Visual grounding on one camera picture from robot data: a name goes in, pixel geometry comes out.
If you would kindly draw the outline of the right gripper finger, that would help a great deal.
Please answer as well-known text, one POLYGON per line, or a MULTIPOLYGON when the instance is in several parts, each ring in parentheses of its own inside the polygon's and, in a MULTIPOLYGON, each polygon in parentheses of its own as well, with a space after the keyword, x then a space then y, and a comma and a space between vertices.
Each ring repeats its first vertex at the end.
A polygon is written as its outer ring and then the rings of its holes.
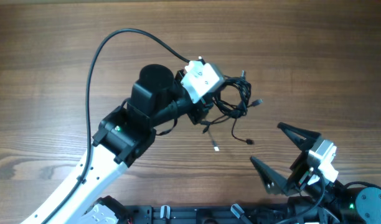
POLYGON ((277 128, 282 130, 300 151, 310 150, 321 137, 321 133, 297 128, 282 122, 278 123, 277 128))
POLYGON ((286 186, 287 179, 254 156, 250 157, 250 161, 259 173, 260 179, 268 194, 286 195, 288 193, 286 186))

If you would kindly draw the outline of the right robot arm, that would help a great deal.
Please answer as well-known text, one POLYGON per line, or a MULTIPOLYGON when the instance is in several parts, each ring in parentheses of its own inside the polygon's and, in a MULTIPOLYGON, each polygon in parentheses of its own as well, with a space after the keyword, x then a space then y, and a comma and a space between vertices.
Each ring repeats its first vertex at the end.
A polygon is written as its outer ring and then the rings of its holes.
POLYGON ((381 187, 364 181, 342 184, 332 162, 336 145, 321 133, 279 123, 301 151, 287 178, 252 156, 268 194, 285 195, 286 205, 269 209, 273 223, 381 223, 381 187))

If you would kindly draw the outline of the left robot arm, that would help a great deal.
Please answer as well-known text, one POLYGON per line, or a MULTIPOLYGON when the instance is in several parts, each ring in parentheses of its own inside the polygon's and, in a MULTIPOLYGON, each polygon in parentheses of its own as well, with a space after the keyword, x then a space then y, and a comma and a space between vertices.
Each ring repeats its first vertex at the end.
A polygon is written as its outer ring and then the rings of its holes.
POLYGON ((186 114, 199 124, 212 107, 224 75, 211 63, 191 61, 172 73, 163 65, 141 69, 131 96, 103 118, 91 151, 24 223, 77 223, 96 198, 154 142, 155 127, 186 114))

